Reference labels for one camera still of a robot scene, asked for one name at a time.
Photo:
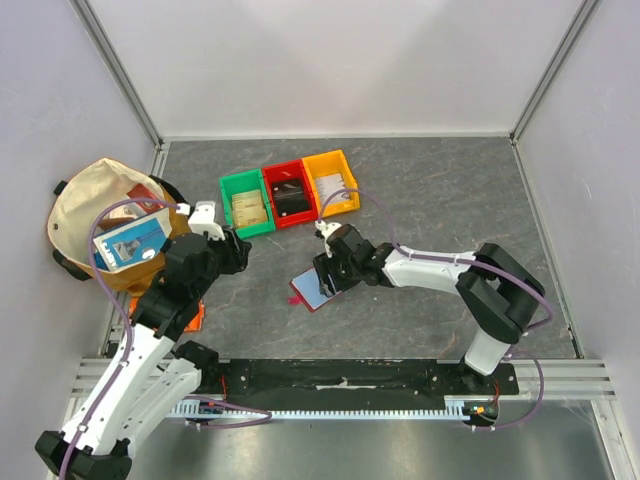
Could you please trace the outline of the red leather card holder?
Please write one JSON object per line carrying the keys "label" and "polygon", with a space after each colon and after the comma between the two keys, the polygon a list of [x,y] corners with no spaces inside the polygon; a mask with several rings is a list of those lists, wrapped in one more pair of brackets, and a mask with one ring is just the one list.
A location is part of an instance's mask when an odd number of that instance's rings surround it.
{"label": "red leather card holder", "polygon": [[340,291],[334,294],[326,293],[314,268],[309,268],[295,276],[289,282],[289,286],[299,301],[311,313],[316,312],[341,294]]}

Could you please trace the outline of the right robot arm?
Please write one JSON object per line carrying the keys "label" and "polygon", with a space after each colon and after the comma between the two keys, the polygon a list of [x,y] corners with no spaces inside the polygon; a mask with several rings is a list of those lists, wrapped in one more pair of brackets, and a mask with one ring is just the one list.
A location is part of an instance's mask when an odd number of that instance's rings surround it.
{"label": "right robot arm", "polygon": [[360,283],[372,287],[423,288],[459,296],[477,323],[458,368],[467,392],[483,392],[498,364],[531,328],[536,310],[552,308],[544,287],[497,244],[475,252],[437,253],[393,242],[374,246],[350,224],[315,223],[324,252],[313,259],[320,293],[332,297]]}

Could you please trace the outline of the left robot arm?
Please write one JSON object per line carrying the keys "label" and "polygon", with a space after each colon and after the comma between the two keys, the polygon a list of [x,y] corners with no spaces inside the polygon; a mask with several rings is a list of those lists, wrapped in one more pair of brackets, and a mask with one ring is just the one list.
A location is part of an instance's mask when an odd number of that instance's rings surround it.
{"label": "left robot arm", "polygon": [[78,412],[45,431],[35,450],[61,479],[124,479],[142,443],[185,396],[216,388],[218,355],[178,346],[199,302],[222,275],[246,269],[250,242],[225,227],[219,239],[187,233],[169,241],[164,268],[139,298],[121,345]]}

